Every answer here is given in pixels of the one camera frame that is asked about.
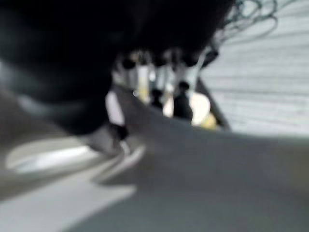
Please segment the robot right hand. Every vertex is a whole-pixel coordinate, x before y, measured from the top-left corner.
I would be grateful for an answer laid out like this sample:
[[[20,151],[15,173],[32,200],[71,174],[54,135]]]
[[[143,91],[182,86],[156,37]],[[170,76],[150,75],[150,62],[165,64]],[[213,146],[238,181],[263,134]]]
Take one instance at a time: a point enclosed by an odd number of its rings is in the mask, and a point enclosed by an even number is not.
[[[3,0],[0,82],[29,114],[73,135],[108,121],[121,54],[199,53],[232,0]]]

